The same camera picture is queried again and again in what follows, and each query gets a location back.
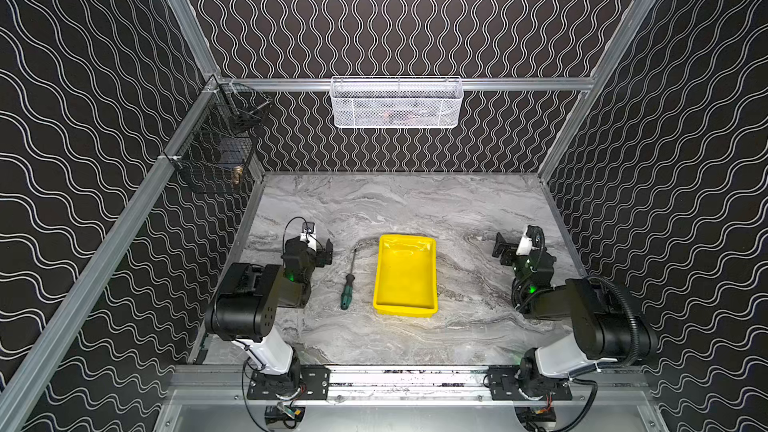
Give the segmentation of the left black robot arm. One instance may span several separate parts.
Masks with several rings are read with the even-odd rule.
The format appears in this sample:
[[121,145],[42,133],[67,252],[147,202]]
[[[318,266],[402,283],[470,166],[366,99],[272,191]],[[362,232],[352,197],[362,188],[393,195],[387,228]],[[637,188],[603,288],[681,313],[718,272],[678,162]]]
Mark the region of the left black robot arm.
[[280,308],[303,309],[317,268],[333,261],[333,244],[295,237],[283,247],[280,264],[234,263],[205,314],[206,332],[241,348],[249,400],[323,400],[329,370],[305,366],[275,328]]

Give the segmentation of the green handled screwdriver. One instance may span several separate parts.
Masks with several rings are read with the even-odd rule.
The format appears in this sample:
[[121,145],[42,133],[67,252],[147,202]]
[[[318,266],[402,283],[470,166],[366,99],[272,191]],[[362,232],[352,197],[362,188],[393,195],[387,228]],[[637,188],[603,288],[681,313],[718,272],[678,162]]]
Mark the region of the green handled screwdriver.
[[352,251],[349,272],[345,276],[345,283],[344,283],[344,287],[340,297],[340,309],[342,311],[347,311],[352,303],[354,281],[355,281],[354,265],[355,265],[355,260],[357,256],[357,251],[358,251],[357,248],[355,248]]

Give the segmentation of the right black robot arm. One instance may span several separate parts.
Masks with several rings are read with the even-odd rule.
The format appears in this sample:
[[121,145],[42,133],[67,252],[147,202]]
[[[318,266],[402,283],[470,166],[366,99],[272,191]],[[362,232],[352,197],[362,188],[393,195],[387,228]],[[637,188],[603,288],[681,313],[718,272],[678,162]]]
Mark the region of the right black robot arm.
[[658,336],[624,287],[602,276],[552,284],[556,258],[541,228],[527,227],[516,243],[498,233],[492,256],[512,270],[516,312],[529,320],[571,323],[568,335],[520,360],[514,381],[524,397],[551,397],[582,375],[634,366],[656,353]]

